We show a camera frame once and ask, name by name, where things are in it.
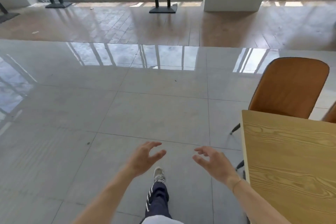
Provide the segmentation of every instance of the square table base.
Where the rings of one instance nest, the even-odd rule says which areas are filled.
[[[174,14],[177,10],[177,4],[172,5],[171,7],[153,7],[149,13],[150,14]]]
[[[70,5],[72,5],[72,3],[70,3],[70,2],[52,3],[52,4],[49,4],[49,5],[46,5],[45,8],[66,8]]]
[[[15,16],[18,16],[18,13],[8,13],[0,16],[0,23],[3,23],[5,21],[10,20],[11,18],[14,18]]]

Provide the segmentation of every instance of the white tile floor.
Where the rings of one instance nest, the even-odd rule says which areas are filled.
[[[1,223],[70,223],[146,140],[161,140],[173,218],[245,223],[232,194],[191,159],[195,145],[242,160],[240,132],[267,64],[331,67],[311,119],[336,100],[336,52],[0,40]],[[152,170],[112,223],[143,217]]]

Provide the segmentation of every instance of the forearm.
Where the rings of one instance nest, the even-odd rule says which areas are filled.
[[[274,207],[263,199],[245,180],[233,188],[233,193],[252,222],[257,224],[290,224]]]
[[[73,224],[109,224],[134,175],[126,168],[119,171]]]

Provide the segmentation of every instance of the hand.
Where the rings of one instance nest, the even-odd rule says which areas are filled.
[[[149,156],[149,151],[154,147],[161,145],[160,142],[145,142],[143,145],[140,145],[129,158],[126,169],[128,169],[134,177],[142,175],[159,159],[166,155],[166,150],[161,150]]]
[[[210,146],[198,147],[195,151],[210,159],[207,161],[198,155],[194,155],[192,159],[208,171],[213,178],[224,183],[232,191],[241,179],[224,153],[218,152]]]

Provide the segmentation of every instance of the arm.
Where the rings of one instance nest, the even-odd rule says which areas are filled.
[[[146,142],[138,147],[124,168],[86,207],[73,224],[109,224],[131,181],[145,173],[166,154],[165,150],[161,150],[153,156],[149,156],[149,151],[161,144],[160,142]]]
[[[263,199],[251,186],[242,180],[222,152],[210,146],[196,148],[198,154],[209,157],[209,161],[194,155],[194,161],[202,166],[213,178],[225,184],[235,195],[250,220],[258,224],[290,224],[276,209]]]

